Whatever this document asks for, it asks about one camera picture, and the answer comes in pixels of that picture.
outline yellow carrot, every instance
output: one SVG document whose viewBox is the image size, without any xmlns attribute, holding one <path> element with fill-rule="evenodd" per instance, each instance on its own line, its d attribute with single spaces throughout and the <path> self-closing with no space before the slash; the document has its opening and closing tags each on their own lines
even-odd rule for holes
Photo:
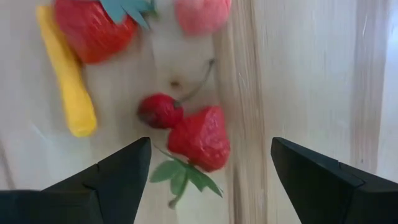
<svg viewBox="0 0 398 224">
<path fill-rule="evenodd" d="M 71 133 L 88 136 L 97 127 L 94 107 L 81 79 L 81 63 L 54 20 L 53 8 L 36 8 L 42 38 L 57 74 L 65 117 Z"/>
</svg>

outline wooden table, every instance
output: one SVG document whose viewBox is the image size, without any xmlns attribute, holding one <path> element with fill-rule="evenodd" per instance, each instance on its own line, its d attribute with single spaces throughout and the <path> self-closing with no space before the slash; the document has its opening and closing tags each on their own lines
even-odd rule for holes
<svg viewBox="0 0 398 224">
<path fill-rule="evenodd" d="M 184 106 L 224 108 L 233 155 L 212 177 L 225 197 L 190 186 L 169 210 L 168 184 L 147 184 L 136 223 L 300 223 L 269 156 L 274 136 L 398 182 L 398 0 L 235 0 L 229 24 L 197 38 L 183 37 L 171 0 L 159 0 L 152 32 L 85 67 L 99 128 L 81 139 L 65 126 L 35 21 L 47 3 L 0 3 L 1 189 L 43 189 L 141 136 L 164 147 L 167 133 L 135 117 L 139 100 L 184 95 L 214 56 L 217 72 Z M 164 159 L 154 151 L 151 169 Z"/>
</svg>

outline cherry stem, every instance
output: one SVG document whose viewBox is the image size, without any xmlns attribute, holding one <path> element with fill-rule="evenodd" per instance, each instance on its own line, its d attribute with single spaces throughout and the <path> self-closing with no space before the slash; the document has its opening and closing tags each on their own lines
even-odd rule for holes
<svg viewBox="0 0 398 224">
<path fill-rule="evenodd" d="M 184 177 L 184 181 L 182 182 L 181 191 L 180 191 L 180 193 L 179 193 L 173 200 L 171 200 L 171 201 L 169 202 L 169 208 L 175 209 L 175 206 L 176 206 L 177 203 L 180 201 L 180 199 L 182 198 L 182 196 L 183 196 L 184 193 L 185 193 L 185 190 L 187 189 L 188 180 L 189 180 L 189 178 L 188 178 L 188 173 L 186 172 L 186 173 L 185 173 L 185 177 Z"/>
<path fill-rule="evenodd" d="M 201 83 L 194 90 L 192 90 L 186 96 L 184 96 L 181 99 L 179 99 L 178 100 L 179 103 L 186 102 L 190 98 L 194 97 L 201 90 L 201 88 L 206 84 L 207 79 L 209 79 L 209 76 L 210 76 L 210 73 L 211 73 L 211 69 L 213 68 L 213 65 L 215 63 L 216 63 L 216 60 L 214 58 L 209 60 L 209 62 L 208 62 L 209 67 L 208 67 L 208 70 L 206 72 L 206 75 L 205 75 L 204 79 L 201 81 Z"/>
</svg>

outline toy fruit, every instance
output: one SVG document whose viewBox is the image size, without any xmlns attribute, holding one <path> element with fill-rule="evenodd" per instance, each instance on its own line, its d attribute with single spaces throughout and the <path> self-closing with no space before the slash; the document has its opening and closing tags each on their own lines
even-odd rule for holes
<svg viewBox="0 0 398 224">
<path fill-rule="evenodd" d="M 174 11 L 186 35 L 217 31 L 228 20 L 231 0 L 175 0 Z"/>
<path fill-rule="evenodd" d="M 88 136 L 97 127 L 94 107 L 81 79 L 81 67 L 53 19 L 50 6 L 38 6 L 36 16 L 52 66 L 57 74 L 69 130 Z"/>
<path fill-rule="evenodd" d="M 230 152 L 222 109 L 208 106 L 185 118 L 171 130 L 167 147 L 204 171 L 222 168 Z"/>
<path fill-rule="evenodd" d="M 137 115 L 139 119 L 152 128 L 173 128 L 183 119 L 184 110 L 182 103 L 195 96 L 202 88 L 210 76 L 214 63 L 214 59 L 209 61 L 209 67 L 202 82 L 182 99 L 175 100 L 163 93 L 156 93 L 143 99 L 138 106 Z"/>
<path fill-rule="evenodd" d="M 140 12 L 154 10 L 144 0 L 55 0 L 54 8 L 61 31 L 84 63 L 102 62 L 125 49 L 137 22 L 148 28 Z"/>
</svg>

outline wooden surface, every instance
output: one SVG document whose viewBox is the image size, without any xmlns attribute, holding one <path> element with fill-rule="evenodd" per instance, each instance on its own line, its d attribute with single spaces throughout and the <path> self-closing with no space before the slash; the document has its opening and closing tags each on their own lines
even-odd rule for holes
<svg viewBox="0 0 398 224">
<path fill-rule="evenodd" d="M 227 197 L 190 186 L 169 210 L 167 183 L 148 184 L 136 223 L 300 223 L 269 156 L 274 136 L 398 182 L 398 0 L 235 0 L 221 32 L 193 39 L 161 0 L 153 32 L 86 67 L 99 130 L 84 139 L 65 126 L 34 20 L 48 2 L 0 3 L 0 28 L 10 30 L 0 37 L 0 188 L 42 189 L 140 136 L 163 146 L 166 133 L 134 117 L 137 103 L 155 91 L 182 96 L 214 56 L 214 79 L 185 106 L 223 105 L 233 153 L 213 177 Z M 154 151 L 151 169 L 164 159 Z"/>
</svg>

